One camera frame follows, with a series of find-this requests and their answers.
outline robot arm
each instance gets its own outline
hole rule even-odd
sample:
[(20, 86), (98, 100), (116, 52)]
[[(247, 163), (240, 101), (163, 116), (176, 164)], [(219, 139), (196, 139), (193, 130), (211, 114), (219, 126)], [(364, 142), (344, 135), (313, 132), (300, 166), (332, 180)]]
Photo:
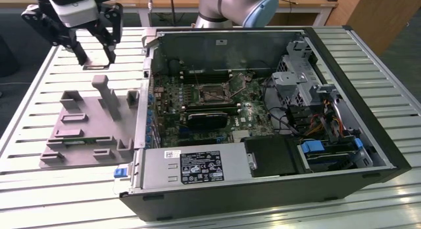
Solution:
[[(90, 64), (87, 53), (76, 40), (76, 30), (87, 29), (103, 44), (108, 65), (115, 62), (115, 46), (122, 40), (123, 6), (103, 4), (108, 0), (38, 0), (30, 5), (22, 17), (50, 41), (52, 46), (63, 45), (76, 54), (79, 64)], [(108, 32), (100, 14), (112, 23)]]
[(264, 27), (279, 7), (279, 0), (200, 0), (196, 28)]

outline gray plastic part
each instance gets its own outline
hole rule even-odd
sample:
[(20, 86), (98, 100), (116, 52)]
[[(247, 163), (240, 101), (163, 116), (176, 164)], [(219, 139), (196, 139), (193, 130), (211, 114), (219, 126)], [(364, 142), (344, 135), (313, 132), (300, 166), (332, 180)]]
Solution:
[(58, 130), (54, 136), (56, 138), (83, 137), (84, 131), (82, 129)]
[(119, 140), (118, 151), (123, 157), (134, 156), (134, 152), (135, 152), (134, 139), (130, 139), (130, 144), (127, 146), (124, 145), (123, 141)]
[(119, 111), (120, 102), (116, 97), (116, 93), (114, 92), (114, 89), (108, 88), (108, 77), (107, 75), (95, 75), (92, 79), (92, 87), (95, 87), (103, 97), (102, 106), (106, 105), (111, 117), (114, 120), (122, 119), (122, 113)]
[(136, 90), (130, 90), (127, 92), (127, 97), (126, 97), (126, 100), (127, 100), (127, 104), (130, 106), (130, 108), (138, 108), (138, 105), (139, 105), (139, 91)]
[(63, 123), (71, 123), (71, 122), (83, 122), (88, 121), (88, 116), (86, 113), (80, 114), (66, 114), (62, 116), (62, 122)]
[(94, 149), (94, 157), (96, 160), (114, 158), (111, 149)]
[(46, 164), (62, 163), (64, 160), (64, 156), (59, 152), (50, 152), (50, 153), (43, 153), (40, 159)]
[[(131, 96), (138, 103), (139, 95), (135, 92), (131, 91)], [(78, 91), (66, 91), (63, 97), (64, 108), (47, 141), (40, 167), (84, 167), (131, 162), (138, 108), (130, 107), (128, 95), (116, 96), (114, 100), (120, 120), (114, 120), (110, 108), (102, 107), (102, 97), (82, 98)]]
[(71, 110), (79, 110), (78, 102), (83, 101), (79, 91), (64, 91), (60, 102), (64, 108)]

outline wooden cabinet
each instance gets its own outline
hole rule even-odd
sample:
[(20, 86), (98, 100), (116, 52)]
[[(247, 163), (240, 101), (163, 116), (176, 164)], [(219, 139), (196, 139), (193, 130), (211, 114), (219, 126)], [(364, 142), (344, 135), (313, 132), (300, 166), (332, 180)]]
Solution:
[(421, 0), (339, 0), (327, 26), (352, 26), (381, 55), (420, 7)]

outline slotted metal table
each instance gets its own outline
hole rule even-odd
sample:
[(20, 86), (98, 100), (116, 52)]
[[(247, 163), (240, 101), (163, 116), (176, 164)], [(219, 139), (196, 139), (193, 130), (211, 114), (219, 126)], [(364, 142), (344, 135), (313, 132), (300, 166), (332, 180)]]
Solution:
[[(0, 140), (0, 228), (407, 228), (421, 226), (421, 106), (353, 31), (315, 28), (413, 169), (345, 199), (237, 212), (172, 222), (143, 222), (118, 198), (128, 181), (115, 181), (115, 166), (39, 168), (54, 130), (62, 92), (99, 93), (94, 75), (124, 95), (143, 82), (143, 28), (127, 28), (116, 64), (84, 71), (76, 57), (54, 47)], [(102, 49), (88, 32), (79, 40), (90, 53)]]

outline table leg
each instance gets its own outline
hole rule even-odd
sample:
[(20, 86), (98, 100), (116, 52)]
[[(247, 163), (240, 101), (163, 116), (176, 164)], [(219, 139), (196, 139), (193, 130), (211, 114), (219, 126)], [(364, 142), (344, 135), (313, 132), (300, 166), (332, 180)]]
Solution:
[(151, 21), (150, 21), (150, 10), (147, 8), (140, 8), (138, 10), (139, 17), (140, 17), (140, 23), (143, 27), (151, 27)]
[(331, 12), (332, 12), (332, 8), (331, 7), (321, 9), (321, 11), (320, 11), (320, 13), (319, 13), (319, 15), (316, 17), (313, 26), (324, 26), (327, 24)]

